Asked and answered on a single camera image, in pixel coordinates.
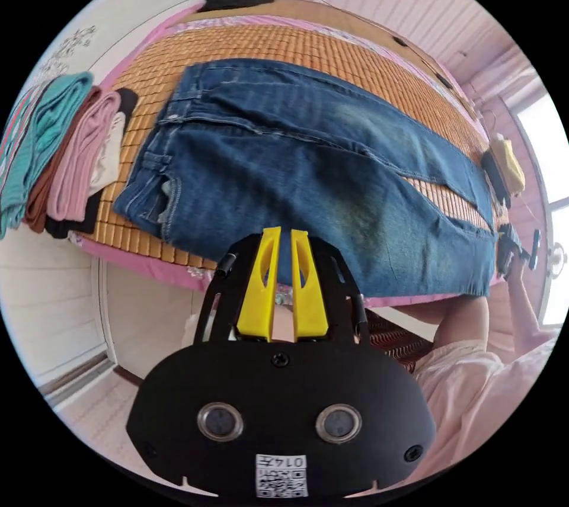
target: blue jeans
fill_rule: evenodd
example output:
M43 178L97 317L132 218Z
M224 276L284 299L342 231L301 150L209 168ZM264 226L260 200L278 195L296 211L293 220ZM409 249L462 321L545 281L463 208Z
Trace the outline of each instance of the blue jeans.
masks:
M304 67L226 59L184 71L114 211L214 261L264 227L306 230L341 251L366 296L487 296L496 234L401 176L447 185L493 228L481 168L391 104Z

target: pink bed sheet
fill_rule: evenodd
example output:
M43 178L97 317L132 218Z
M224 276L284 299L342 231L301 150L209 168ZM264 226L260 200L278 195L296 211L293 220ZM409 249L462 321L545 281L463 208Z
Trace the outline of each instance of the pink bed sheet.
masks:
M213 278L212 270L170 264L150 256L142 256L112 246L102 245L82 236L73 235L72 241L87 254L173 286L206 291ZM502 281L502 278L495 276L490 282L490 286ZM364 298L364 301L366 307L393 307L443 300L455 296L456 294L432 294L429 296L368 297ZM276 301L278 304L292 304L292 289L289 286L279 285Z
M201 4L195 5L191 8L186 8L175 15L170 16L167 20L161 23L159 26L155 27L144 39L143 41L133 49L100 83L100 86L109 90L117 80L117 78L122 74L122 72L133 62L133 60L140 55L146 47L150 44L158 41L166 35L175 35L182 31L186 31L191 28L200 27L213 27L216 25L229 25L238 23L267 23L267 24L280 24L280 25L291 25L296 27L307 28L311 30L318 30L324 34L340 36L353 43L363 44L370 49L396 61L399 65L404 66L406 69L410 70L413 74L421 78L424 82L427 82L431 86L434 85L434 81L425 75L422 71L415 68L408 62L403 61L398 55L393 54L389 50L379 47L367 40L360 39L355 36L350 36L342 31L333 30L329 27L324 27L318 24L303 20L293 20L289 18L279 18L271 15L255 15L255 16L242 16L234 18L221 18L217 20L204 19L196 22L191 22L189 24L177 24L174 23L183 15L188 14L197 10ZM452 98L448 93L445 95L447 98ZM453 102L456 107L461 111L465 117L467 117L466 112L463 110L462 106L458 102ZM178 264L170 264L169 262L164 262L159 259L151 258L150 256L142 256L130 252L125 252L111 246L106 246L89 240L85 237L78 236L74 233L70 234L70 239L75 244L79 245L86 253L96 256L110 262L111 264L116 264L122 268L127 268L138 274L142 274L147 277L154 278L160 282L167 284L179 286L182 288L190 288L192 290L205 291L207 286L212 280L213 271L206 270L203 268L195 267L185 267ZM503 281L502 278L495 276L491 282L491 285L497 284ZM454 297L456 294L433 294L429 296L406 296L406 297L383 297L383 298L365 298L366 307L393 307L393 306L406 306L411 304L419 304L428 301L442 300L446 298ZM277 289L277 303L280 304L290 304L292 303L292 289L288 286L279 285Z

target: yellow bag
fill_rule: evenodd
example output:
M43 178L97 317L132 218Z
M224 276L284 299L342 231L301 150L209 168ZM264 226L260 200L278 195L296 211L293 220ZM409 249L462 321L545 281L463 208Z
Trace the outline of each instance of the yellow bag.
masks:
M522 167L514 155L512 141L498 134L490 140L490 153L510 196L518 196L526 186L526 178Z

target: window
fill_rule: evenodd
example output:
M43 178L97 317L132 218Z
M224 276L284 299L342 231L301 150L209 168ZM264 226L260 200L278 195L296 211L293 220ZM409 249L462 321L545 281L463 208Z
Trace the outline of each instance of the window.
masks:
M553 241L562 244L569 252L569 207L551 212ZM569 265L565 265L559 278L551 281L549 298L544 314L544 325L563 323L569 311Z
M538 160L548 201L569 197L569 143L553 100L546 94L517 117Z
M552 247L558 242L569 252L569 142L561 119L549 94L519 112L517 117L543 177L553 234L548 237L548 244ZM569 265L566 265L561 275L551 280L544 325L563 323L568 310Z

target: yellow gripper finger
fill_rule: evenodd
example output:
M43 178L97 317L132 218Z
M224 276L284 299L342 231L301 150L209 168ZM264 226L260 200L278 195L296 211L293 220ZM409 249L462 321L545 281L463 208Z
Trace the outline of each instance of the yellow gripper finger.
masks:
M308 241L308 233L290 233L292 251L292 300L295 342L303 338L321 338L328 332L328 319L320 281Z
M271 341L279 246L280 227L264 229L237 320L237 331L240 335Z

